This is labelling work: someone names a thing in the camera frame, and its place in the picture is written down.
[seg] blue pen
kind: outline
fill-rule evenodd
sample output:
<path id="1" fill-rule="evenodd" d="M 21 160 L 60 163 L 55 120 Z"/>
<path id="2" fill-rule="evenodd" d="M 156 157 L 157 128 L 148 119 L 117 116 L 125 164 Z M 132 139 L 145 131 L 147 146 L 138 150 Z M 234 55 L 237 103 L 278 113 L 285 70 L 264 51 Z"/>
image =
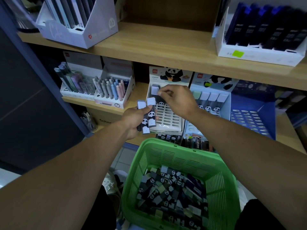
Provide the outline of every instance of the blue pen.
<path id="1" fill-rule="evenodd" d="M 115 89 L 115 87 L 114 87 L 113 84 L 111 85 L 111 89 L 112 89 L 112 92 L 113 92 L 113 95 L 114 95 L 115 100 L 117 100 L 117 99 L 118 99 L 118 96 L 117 96 L 116 89 Z"/>

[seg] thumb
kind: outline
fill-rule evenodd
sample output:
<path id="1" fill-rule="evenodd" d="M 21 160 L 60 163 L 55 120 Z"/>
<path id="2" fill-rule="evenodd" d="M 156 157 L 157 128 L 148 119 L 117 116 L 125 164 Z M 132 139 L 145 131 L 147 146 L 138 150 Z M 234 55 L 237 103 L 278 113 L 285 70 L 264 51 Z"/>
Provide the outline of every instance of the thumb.
<path id="1" fill-rule="evenodd" d="M 150 110 L 151 110 L 152 107 L 153 107 L 152 105 L 149 105 L 149 106 L 147 106 L 147 107 L 141 109 L 142 114 L 144 115 L 144 114 L 147 114 L 148 112 L 150 112 Z"/>
<path id="2" fill-rule="evenodd" d="M 168 103 L 168 104 L 172 100 L 172 97 L 167 92 L 159 91 L 157 94 L 159 96 L 161 96 L 166 101 L 166 103 Z"/>

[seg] basket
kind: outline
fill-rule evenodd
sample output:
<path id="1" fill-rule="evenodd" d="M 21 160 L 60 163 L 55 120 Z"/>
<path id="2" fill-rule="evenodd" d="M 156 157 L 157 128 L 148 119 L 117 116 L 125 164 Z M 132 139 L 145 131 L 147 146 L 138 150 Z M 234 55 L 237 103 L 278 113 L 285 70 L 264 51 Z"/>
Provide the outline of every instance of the basket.
<path id="1" fill-rule="evenodd" d="M 236 180 L 216 153 L 180 147 L 160 139 L 146 139 L 133 159 L 122 194 L 125 218 L 146 230 L 187 229 L 159 220 L 136 209 L 136 196 L 141 178 L 147 168 L 162 165 L 190 173 L 206 184 L 209 229 L 234 229 L 240 215 Z"/>

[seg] panda illustration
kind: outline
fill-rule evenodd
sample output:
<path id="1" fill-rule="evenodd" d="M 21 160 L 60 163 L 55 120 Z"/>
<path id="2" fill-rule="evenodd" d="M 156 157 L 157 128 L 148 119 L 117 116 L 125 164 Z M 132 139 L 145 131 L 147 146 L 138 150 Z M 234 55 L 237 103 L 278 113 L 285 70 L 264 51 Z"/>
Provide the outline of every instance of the panda illustration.
<path id="1" fill-rule="evenodd" d="M 166 67 L 165 75 L 160 76 L 161 80 L 168 80 L 168 78 L 173 78 L 172 82 L 178 82 L 181 81 L 181 78 L 183 76 L 182 69 L 173 69 Z"/>
<path id="2" fill-rule="evenodd" d="M 222 77 L 222 76 L 212 75 L 210 77 L 210 79 L 211 79 L 211 82 L 210 81 L 204 82 L 204 87 L 208 88 L 212 85 L 212 83 L 215 83 L 215 84 L 220 83 L 220 84 L 224 85 L 224 87 L 223 87 L 224 90 L 229 90 L 233 86 L 232 78 L 230 78 L 230 77 Z"/>

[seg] pink pen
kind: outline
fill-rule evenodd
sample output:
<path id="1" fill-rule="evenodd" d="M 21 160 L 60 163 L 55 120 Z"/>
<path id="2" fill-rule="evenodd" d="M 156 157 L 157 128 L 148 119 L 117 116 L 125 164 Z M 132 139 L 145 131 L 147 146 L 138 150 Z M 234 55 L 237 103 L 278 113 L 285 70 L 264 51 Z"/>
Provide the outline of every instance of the pink pen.
<path id="1" fill-rule="evenodd" d="M 118 85 L 116 86 L 116 90 L 118 93 L 119 100 L 122 101 L 122 90 Z"/>
<path id="2" fill-rule="evenodd" d="M 125 85 L 124 85 L 124 81 L 121 80 L 120 83 L 122 84 L 122 94 L 125 96 Z"/>

